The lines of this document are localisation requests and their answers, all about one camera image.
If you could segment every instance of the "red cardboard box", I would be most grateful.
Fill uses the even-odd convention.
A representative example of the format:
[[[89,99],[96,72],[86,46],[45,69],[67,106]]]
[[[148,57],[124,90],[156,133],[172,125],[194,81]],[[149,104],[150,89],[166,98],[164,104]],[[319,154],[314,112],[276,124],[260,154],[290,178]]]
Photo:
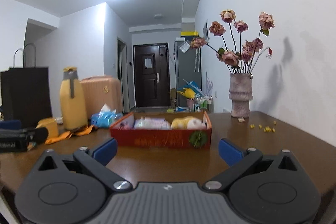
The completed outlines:
[[[141,117],[165,118],[170,124],[175,118],[196,117],[206,123],[205,130],[157,130],[157,129],[125,129],[133,127],[135,120]],[[120,146],[136,147],[171,147],[171,148],[210,148],[211,122],[206,112],[195,113],[141,113],[131,112],[110,126],[111,137]]]

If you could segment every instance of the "gray refrigerator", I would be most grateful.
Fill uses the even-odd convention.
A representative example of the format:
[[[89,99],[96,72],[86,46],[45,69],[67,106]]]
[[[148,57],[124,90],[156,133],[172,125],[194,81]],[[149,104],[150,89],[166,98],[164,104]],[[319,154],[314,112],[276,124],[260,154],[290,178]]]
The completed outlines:
[[[190,42],[194,38],[193,36],[185,36],[186,41]],[[175,73],[176,73],[176,89],[179,90],[181,87],[186,85],[186,81],[195,81],[195,83],[202,88],[202,68],[201,68],[201,58],[197,58],[196,71],[195,59],[196,50],[195,48],[189,48],[185,53],[180,49],[180,46],[184,44],[184,41],[175,41]],[[177,106],[186,107],[187,101],[183,95],[177,94]]]

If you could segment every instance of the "textured ceramic vase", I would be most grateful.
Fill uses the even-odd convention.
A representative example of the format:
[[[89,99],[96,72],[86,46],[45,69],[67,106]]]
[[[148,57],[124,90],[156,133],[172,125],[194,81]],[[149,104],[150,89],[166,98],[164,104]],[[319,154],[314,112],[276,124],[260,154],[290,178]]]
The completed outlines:
[[[230,77],[231,116],[248,118],[250,116],[250,100],[253,99],[251,75],[236,73],[231,74]]]

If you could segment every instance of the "pink suitcase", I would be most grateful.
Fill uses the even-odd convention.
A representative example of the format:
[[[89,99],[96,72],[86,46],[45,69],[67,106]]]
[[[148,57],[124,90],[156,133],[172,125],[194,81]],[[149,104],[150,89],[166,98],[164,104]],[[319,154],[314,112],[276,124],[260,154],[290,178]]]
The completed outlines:
[[[117,113],[123,111],[121,83],[112,76],[94,76],[81,80],[84,90],[85,105],[88,119],[99,113],[104,104]]]

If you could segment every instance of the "wooden table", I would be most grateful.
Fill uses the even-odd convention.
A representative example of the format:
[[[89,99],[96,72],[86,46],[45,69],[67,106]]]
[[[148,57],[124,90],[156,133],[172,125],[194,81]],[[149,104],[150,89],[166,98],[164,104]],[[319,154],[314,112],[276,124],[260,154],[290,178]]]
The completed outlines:
[[[238,123],[229,113],[209,116],[212,122],[210,150],[119,147],[117,156],[107,167],[134,186],[139,181],[197,181],[202,184],[228,168],[217,151],[219,140],[226,137],[244,149],[255,147],[264,154],[289,149],[322,195],[335,187],[336,148],[332,145],[261,112],[252,112],[243,123]],[[273,121],[277,121],[275,133],[265,133],[258,128],[259,124],[273,127]],[[45,149],[53,148],[58,153],[68,154],[80,146],[94,147],[109,136],[108,130],[98,130],[52,145],[40,145],[29,152],[1,154],[1,182],[16,191]]]

